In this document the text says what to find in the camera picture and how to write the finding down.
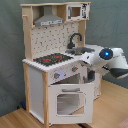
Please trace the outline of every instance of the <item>toy kitchen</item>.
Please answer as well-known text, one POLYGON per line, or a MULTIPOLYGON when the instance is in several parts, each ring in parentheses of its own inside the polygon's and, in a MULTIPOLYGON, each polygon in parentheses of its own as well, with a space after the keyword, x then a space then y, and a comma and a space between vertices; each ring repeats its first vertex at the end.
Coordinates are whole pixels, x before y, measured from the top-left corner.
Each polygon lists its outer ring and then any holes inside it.
POLYGON ((21 5, 26 108, 46 128, 52 124, 92 122, 101 75, 78 62, 86 51, 90 4, 21 5))

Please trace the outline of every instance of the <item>faucet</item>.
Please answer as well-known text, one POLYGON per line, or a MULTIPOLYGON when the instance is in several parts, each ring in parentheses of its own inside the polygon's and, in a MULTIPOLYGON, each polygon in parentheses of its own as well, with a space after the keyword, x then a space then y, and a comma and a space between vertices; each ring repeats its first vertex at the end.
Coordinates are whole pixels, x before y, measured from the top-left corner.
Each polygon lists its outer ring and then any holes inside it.
POLYGON ((73 44, 72 39, 75 35, 79 35, 80 36, 80 41, 82 41, 82 35, 80 33, 74 33, 71 38, 70 38, 70 43, 68 44, 68 49, 72 49, 73 47, 75 47, 75 44, 73 44))

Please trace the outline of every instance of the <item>oven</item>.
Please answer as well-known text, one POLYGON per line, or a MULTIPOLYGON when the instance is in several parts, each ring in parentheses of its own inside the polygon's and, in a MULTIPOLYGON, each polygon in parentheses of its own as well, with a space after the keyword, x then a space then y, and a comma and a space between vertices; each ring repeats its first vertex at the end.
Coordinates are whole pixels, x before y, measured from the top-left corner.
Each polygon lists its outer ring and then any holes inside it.
POLYGON ((91 123, 94 84, 80 84, 80 74, 49 85, 51 124, 91 123))

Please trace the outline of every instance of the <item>microwave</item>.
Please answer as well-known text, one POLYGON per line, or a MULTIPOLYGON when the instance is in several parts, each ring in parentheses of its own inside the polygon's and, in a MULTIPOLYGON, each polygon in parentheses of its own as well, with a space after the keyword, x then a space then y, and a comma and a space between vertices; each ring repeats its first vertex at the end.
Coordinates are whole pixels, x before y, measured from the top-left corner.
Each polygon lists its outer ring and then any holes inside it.
POLYGON ((67 20, 79 20, 88 18, 89 7, 87 4, 67 5, 67 20))

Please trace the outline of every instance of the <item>knob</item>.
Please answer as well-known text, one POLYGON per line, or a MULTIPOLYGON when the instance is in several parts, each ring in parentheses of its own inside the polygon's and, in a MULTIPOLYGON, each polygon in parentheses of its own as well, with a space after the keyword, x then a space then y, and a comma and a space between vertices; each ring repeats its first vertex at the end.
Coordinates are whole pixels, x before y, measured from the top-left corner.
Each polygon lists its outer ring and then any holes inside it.
POLYGON ((72 71, 75 72, 78 68, 77 67, 73 67, 72 71))
POLYGON ((58 74, 58 73, 55 73, 55 74, 54 74, 54 78, 55 78, 55 79, 58 79, 59 76, 60 76, 60 74, 58 74))

